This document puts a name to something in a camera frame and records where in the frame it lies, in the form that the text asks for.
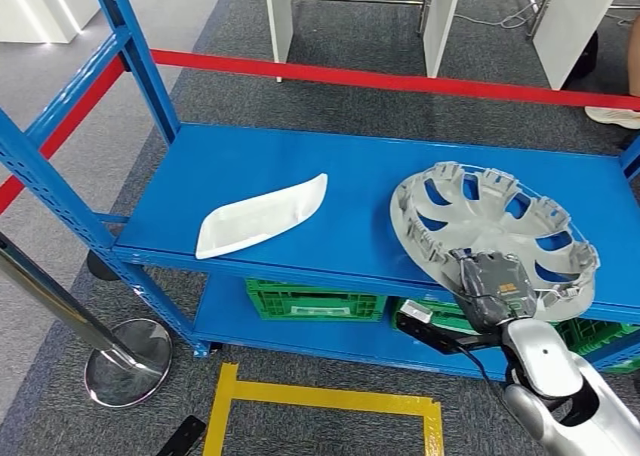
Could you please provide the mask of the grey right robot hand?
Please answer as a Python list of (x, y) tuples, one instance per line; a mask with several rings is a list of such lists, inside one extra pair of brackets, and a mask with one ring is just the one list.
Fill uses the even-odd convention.
[(513, 254), (451, 250), (439, 269), (439, 277), (478, 333), (532, 318), (537, 309), (538, 297), (523, 264)]

